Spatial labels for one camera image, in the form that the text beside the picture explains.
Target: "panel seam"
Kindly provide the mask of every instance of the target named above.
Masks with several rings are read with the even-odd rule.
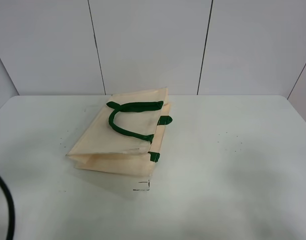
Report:
[[[106,95],[106,94],[107,94],[107,91],[106,91],[105,85],[104,85],[104,79],[103,79],[103,73],[102,73],[102,67],[101,67],[101,61],[100,61],[100,55],[99,55],[97,37],[96,37],[96,35],[95,35],[94,24],[93,24],[93,18],[92,18],[92,12],[91,12],[91,7],[90,7],[90,0],[87,0],[87,4],[88,4],[89,15],[90,15],[90,17],[91,17],[91,22],[92,22],[93,36],[94,36],[95,47],[96,47],[96,52],[97,52],[99,70],[100,70],[100,72],[101,72],[101,77],[102,77],[102,83],[103,83],[104,94]]]
[[[13,87],[14,87],[14,89],[15,89],[15,92],[16,92],[17,95],[19,96],[19,95],[20,95],[20,94],[19,94],[19,91],[18,91],[17,87],[15,86],[15,84],[14,84],[14,82],[13,82],[13,80],[12,80],[12,78],[11,78],[11,76],[10,76],[8,70],[7,70],[7,68],[5,67],[4,63],[2,62],[2,59],[1,59],[1,58],[0,58],[0,63],[2,64],[2,66],[3,66],[4,70],[5,70],[5,72],[6,72],[7,76],[8,76],[8,78],[9,78],[9,80],[10,80],[10,82],[11,82],[11,84],[13,85]]]
[[[302,73],[303,73],[305,67],[306,67],[306,63],[305,63],[305,65],[304,65],[304,67],[303,67],[301,73],[299,74],[299,76],[298,76],[298,78],[297,78],[297,80],[296,80],[296,82],[295,82],[295,84],[294,84],[294,86],[293,86],[291,92],[289,93],[289,95],[288,95],[288,97],[287,97],[287,100],[289,100],[289,98],[290,98],[290,96],[291,96],[291,93],[293,92],[293,90],[294,90],[296,84],[298,83],[298,81],[299,81],[299,79],[300,79],[300,77],[301,77],[301,75],[302,75]]]
[[[207,23],[207,29],[206,29],[206,36],[205,36],[202,64],[201,64],[201,70],[199,72],[199,79],[198,79],[196,95],[199,95],[199,90],[200,90],[201,76],[202,76],[202,70],[203,70],[205,50],[206,50],[206,47],[207,47],[207,41],[208,41],[208,36],[209,36],[209,29],[210,29],[210,21],[211,21],[212,9],[213,9],[213,2],[214,2],[214,0],[211,1],[211,7],[210,7],[210,10],[209,10],[209,15],[208,15],[208,23]]]

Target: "green strap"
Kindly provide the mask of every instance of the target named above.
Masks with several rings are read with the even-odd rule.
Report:
[[[118,104],[116,102],[110,101],[106,104],[108,107],[113,108],[114,111],[108,117],[108,124],[112,127],[112,129],[119,134],[134,137],[137,139],[141,139],[144,141],[149,141],[152,143],[154,134],[150,135],[142,135],[136,132],[125,130],[114,124],[114,117],[118,112],[135,112],[142,113],[146,111],[157,111],[163,107],[163,101],[151,101],[151,102],[129,102],[125,104]]]
[[[114,101],[110,101],[106,104],[108,107],[110,107],[111,109],[117,109],[119,108],[121,105],[114,102]],[[122,109],[120,112],[138,112],[139,113],[139,108],[126,108],[126,109]],[[161,116],[157,122],[157,125],[168,125],[173,121],[172,117],[170,116]]]
[[[157,163],[159,158],[160,158],[160,153],[159,152],[153,152],[153,151],[149,151],[148,153],[151,154],[151,157],[150,157],[149,160],[151,162]]]
[[[160,116],[157,125],[169,125],[172,121],[170,116]]]

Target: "bag handle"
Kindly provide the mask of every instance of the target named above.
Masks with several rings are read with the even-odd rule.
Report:
[[[134,137],[144,141],[149,141],[150,143],[152,143],[154,134],[142,135],[133,131],[128,131],[126,129],[123,129],[114,123],[114,117],[118,112],[142,113],[146,111],[157,111],[163,107],[163,104],[164,104],[163,101],[144,101],[144,102],[129,102],[120,105],[116,102],[110,101],[106,105],[114,109],[114,111],[108,117],[108,124],[112,127],[114,131],[116,131],[119,134],[129,137]]]

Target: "canvas bag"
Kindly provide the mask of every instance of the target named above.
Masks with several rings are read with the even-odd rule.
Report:
[[[167,88],[112,95],[67,156],[77,169],[148,177],[169,112]]]

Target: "green handle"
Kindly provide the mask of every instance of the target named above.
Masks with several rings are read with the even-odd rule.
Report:
[[[157,125],[169,125],[173,121],[170,116],[160,116]]]
[[[146,111],[157,111],[163,107],[163,101],[129,102],[122,105],[110,101],[106,105],[114,109],[114,111],[108,117],[108,124],[114,131],[125,136],[134,137],[152,143],[154,134],[142,135],[136,132],[125,130],[114,123],[114,117],[118,112],[142,113]]]

